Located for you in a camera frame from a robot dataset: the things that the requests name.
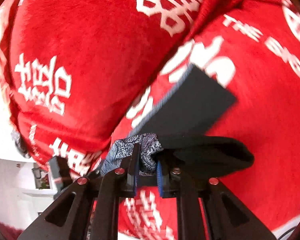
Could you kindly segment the black pants with grey waistband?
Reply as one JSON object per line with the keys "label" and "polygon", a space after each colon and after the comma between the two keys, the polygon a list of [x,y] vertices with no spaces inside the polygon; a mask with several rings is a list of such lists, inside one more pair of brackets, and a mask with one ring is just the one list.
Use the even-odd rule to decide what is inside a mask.
{"label": "black pants with grey waistband", "polygon": [[190,64],[181,80],[123,139],[111,146],[101,174],[118,168],[140,144],[140,171],[153,174],[160,158],[176,158],[190,170],[203,168],[213,177],[253,165],[254,156],[238,140],[205,133],[236,102],[235,96],[196,65]]}

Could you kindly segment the red folded quilt white characters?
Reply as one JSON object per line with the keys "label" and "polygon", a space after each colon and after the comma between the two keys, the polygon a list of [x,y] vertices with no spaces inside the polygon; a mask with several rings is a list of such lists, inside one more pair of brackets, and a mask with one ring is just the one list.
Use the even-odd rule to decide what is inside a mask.
{"label": "red folded quilt white characters", "polygon": [[0,68],[21,150],[84,173],[175,50],[240,1],[13,0]]}

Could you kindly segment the red bedspread with white characters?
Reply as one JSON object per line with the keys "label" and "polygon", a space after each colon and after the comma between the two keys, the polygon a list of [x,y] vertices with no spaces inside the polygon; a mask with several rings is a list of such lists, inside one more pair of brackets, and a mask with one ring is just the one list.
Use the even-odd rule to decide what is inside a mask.
{"label": "red bedspread with white characters", "polygon": [[223,181],[279,234],[300,219],[300,14],[290,0],[243,0],[180,46],[115,128],[102,172],[131,154],[152,117],[177,114],[180,126],[217,89],[236,102],[207,135],[239,140],[255,158]]}

